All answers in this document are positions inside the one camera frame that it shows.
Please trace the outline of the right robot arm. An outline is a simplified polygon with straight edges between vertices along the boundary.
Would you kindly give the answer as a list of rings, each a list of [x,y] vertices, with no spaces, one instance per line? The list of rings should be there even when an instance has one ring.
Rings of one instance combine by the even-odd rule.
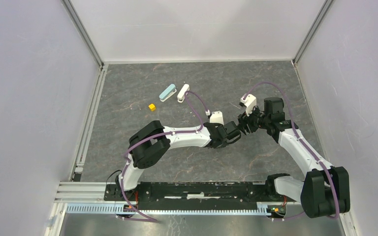
[[[349,174],[344,167],[335,167],[324,159],[303,137],[299,127],[286,120],[284,101],[280,97],[264,99],[264,110],[256,97],[248,94],[240,99],[245,111],[238,116],[244,134],[264,129],[285,149],[304,174],[297,180],[288,174],[268,176],[265,196],[276,201],[283,195],[299,202],[309,218],[337,217],[350,211]]]

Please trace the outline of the white stapler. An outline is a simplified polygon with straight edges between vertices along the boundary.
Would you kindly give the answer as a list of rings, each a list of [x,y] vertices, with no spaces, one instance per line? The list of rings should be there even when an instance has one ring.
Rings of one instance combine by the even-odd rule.
[[[177,94],[177,101],[179,103],[183,103],[184,100],[185,100],[185,95],[186,95],[186,92],[190,90],[190,86],[189,84],[184,84],[181,88],[181,90],[179,91],[179,93]]]

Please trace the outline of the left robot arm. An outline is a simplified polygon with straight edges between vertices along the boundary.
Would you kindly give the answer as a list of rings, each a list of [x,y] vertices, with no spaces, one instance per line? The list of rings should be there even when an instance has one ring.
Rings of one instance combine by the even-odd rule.
[[[176,148],[223,148],[237,142],[241,131],[231,121],[226,124],[205,122],[196,127],[163,126],[154,120],[129,139],[126,165],[117,180],[116,194],[130,200],[144,170],[155,165],[167,151]]]

